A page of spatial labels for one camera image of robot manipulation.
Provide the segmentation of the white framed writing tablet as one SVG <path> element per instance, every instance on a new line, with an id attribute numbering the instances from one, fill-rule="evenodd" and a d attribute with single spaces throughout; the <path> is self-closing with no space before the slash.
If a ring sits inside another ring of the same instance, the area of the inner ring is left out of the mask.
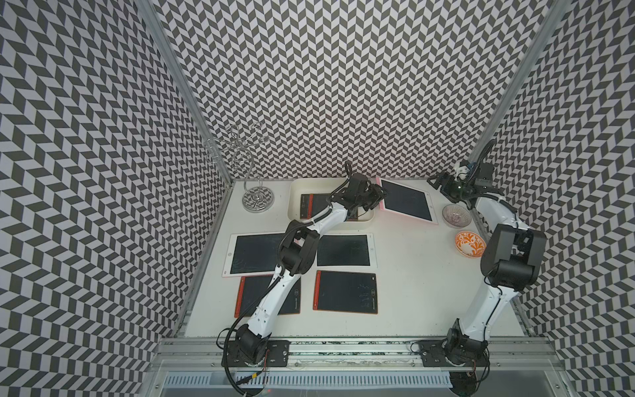
<path id="1" fill-rule="evenodd" d="M 374 236 L 372 233 L 324 236 L 315 261 L 317 266 L 377 268 Z"/>

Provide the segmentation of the pink edged writing tablet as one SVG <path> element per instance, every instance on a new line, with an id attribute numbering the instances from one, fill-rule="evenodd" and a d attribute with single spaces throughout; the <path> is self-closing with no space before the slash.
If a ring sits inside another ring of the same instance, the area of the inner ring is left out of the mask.
<path id="1" fill-rule="evenodd" d="M 230 236 L 223 277 L 262 276 L 274 272 L 284 233 L 239 233 Z"/>

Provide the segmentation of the red framed writing tablet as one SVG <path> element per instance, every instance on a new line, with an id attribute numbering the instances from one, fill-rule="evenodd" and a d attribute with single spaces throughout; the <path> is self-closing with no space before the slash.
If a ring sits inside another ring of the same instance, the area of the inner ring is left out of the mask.
<path id="1" fill-rule="evenodd" d="M 264 294 L 269 287 L 272 276 L 243 276 L 237 293 L 236 307 L 234 318 L 237 319 L 241 315 L 251 317 L 255 308 L 248 310 L 249 306 L 257 300 L 259 296 Z M 300 314 L 301 312 L 301 280 L 296 281 L 294 287 L 286 297 L 282 304 L 279 315 Z"/>

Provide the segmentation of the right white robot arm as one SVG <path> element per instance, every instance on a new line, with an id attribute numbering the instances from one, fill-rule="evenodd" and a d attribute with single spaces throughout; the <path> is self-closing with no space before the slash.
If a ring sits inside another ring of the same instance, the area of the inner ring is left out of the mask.
<path id="1" fill-rule="evenodd" d="M 546 235 L 521 220 L 504 192 L 494 186 L 493 173 L 491 164 L 463 160 L 452 172 L 428 179 L 452 203 L 476 210 L 491 229 L 481 257 L 483 284 L 443 343 L 445 359 L 454 367 L 486 358 L 492 326 L 505 306 L 537 281 L 546 250 Z"/>

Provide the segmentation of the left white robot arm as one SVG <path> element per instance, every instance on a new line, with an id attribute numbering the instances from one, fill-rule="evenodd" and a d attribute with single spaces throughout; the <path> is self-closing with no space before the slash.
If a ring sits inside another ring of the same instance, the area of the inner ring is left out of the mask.
<path id="1" fill-rule="evenodd" d="M 359 208 L 368 212 L 378 207 L 387 195 L 384 187 L 351 171 L 345 182 L 328 194 L 321 212 L 305 221 L 291 221 L 279 243 L 268 288 L 248 307 L 248 321 L 243 323 L 241 314 L 228 328 L 223 349 L 235 347 L 238 357 L 249 366 L 263 362 L 279 310 L 292 287 L 313 266 L 321 238 Z"/>

